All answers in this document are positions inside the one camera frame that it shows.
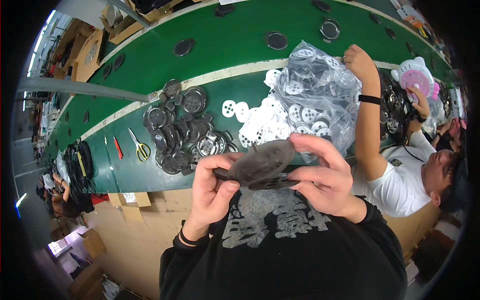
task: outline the printed graphic on shirt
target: printed graphic on shirt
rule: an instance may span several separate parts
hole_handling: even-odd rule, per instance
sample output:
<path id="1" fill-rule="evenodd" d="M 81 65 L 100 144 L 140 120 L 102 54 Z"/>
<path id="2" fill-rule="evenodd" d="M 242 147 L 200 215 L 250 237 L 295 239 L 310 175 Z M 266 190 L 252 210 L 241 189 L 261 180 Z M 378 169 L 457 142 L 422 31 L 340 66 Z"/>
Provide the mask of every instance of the printed graphic on shirt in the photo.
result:
<path id="1" fill-rule="evenodd" d="M 399 161 L 398 159 L 394 158 L 390 161 L 390 163 L 394 166 L 394 167 L 398 167 L 402 164 L 401 161 Z"/>
<path id="2" fill-rule="evenodd" d="M 264 222 L 267 214 L 277 216 L 276 238 L 296 238 L 297 233 L 308 233 L 312 227 L 318 231 L 328 230 L 325 225 L 330 218 L 313 209 L 309 203 L 308 218 L 303 209 L 306 205 L 290 189 L 250 191 L 241 189 L 238 205 L 233 205 L 223 232 L 224 248 L 234 248 L 243 244 L 257 248 L 270 232 Z"/>

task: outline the hand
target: hand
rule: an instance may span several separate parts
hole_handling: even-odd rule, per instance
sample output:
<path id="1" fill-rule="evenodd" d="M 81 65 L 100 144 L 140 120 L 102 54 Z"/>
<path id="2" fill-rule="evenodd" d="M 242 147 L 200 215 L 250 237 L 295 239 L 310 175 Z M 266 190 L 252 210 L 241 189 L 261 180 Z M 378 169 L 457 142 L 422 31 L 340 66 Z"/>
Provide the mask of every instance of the hand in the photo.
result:
<path id="1" fill-rule="evenodd" d="M 220 221 L 228 212 L 233 195 L 240 188 L 234 180 L 218 180 L 212 170 L 230 169 L 243 153 L 226 153 L 203 157 L 195 170 L 192 189 L 192 211 L 183 226 L 183 234 L 189 240 L 198 240 L 206 234 L 208 226 Z"/>
<path id="2" fill-rule="evenodd" d="M 61 183 L 62 179 L 57 173 L 53 172 L 52 177 L 54 180 L 58 181 L 58 183 Z"/>
<path id="3" fill-rule="evenodd" d="M 295 151 L 312 152 L 320 162 L 320 166 L 300 167 L 289 173 L 289 180 L 300 180 L 291 189 L 303 194 L 319 212 L 343 216 L 354 223 L 361 222 L 366 215 L 366 205 L 350 194 L 353 183 L 350 166 L 332 143 L 300 133 L 292 133 L 289 140 L 294 144 Z"/>
<path id="4" fill-rule="evenodd" d="M 380 93 L 380 77 L 377 67 L 370 56 L 359 46 L 351 45 L 344 53 L 343 61 L 345 67 L 360 79 L 362 85 L 378 85 Z"/>
<path id="5" fill-rule="evenodd" d="M 425 95 L 414 86 L 408 86 L 407 89 L 411 93 L 415 94 L 415 96 L 417 96 L 419 100 L 418 103 L 412 103 L 412 106 L 419 112 L 422 118 L 428 118 L 428 116 L 430 115 L 430 107 L 428 106 L 427 98 L 425 97 Z"/>
<path id="6" fill-rule="evenodd" d="M 449 120 L 447 123 L 445 123 L 442 128 L 439 130 L 440 135 L 444 135 L 445 132 L 447 132 L 450 129 L 450 124 L 452 123 L 452 120 Z"/>

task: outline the black sweatshirt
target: black sweatshirt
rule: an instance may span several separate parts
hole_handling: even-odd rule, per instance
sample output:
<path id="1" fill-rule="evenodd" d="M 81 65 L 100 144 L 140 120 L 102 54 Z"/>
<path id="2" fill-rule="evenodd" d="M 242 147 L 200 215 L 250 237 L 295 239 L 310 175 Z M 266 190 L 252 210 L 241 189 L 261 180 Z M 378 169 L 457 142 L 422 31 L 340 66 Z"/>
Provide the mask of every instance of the black sweatshirt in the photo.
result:
<path id="1" fill-rule="evenodd" d="M 165 250 L 161 299 L 404 298 L 402 250 L 376 206 L 353 224 L 292 190 L 242 192 L 212 238 Z"/>

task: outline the wrist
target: wrist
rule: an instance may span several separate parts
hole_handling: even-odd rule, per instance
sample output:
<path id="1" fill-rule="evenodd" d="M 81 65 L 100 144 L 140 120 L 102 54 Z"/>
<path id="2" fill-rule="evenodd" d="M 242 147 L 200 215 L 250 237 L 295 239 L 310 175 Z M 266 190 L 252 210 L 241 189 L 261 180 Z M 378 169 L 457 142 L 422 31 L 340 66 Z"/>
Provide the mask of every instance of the wrist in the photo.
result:
<path id="1" fill-rule="evenodd" d="M 350 193 L 347 196 L 344 207 L 338 214 L 336 214 L 336 216 L 342 216 L 354 224 L 363 221 L 366 215 L 367 206 L 365 205 L 365 202 Z"/>
<path id="2" fill-rule="evenodd" d="M 199 240 L 207 235 L 210 224 L 202 224 L 197 222 L 194 218 L 189 216 L 183 225 L 183 235 L 188 240 Z"/>

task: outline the yellow scissors handle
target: yellow scissors handle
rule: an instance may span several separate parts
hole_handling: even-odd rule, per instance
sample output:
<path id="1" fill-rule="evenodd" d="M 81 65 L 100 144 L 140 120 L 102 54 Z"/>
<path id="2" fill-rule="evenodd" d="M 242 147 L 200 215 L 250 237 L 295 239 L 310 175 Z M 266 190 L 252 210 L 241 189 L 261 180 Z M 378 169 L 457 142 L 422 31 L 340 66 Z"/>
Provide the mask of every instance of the yellow scissors handle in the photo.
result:
<path id="1" fill-rule="evenodd" d="M 137 146 L 137 158 L 139 161 L 144 162 L 150 156 L 150 148 L 145 144 L 138 144 Z"/>

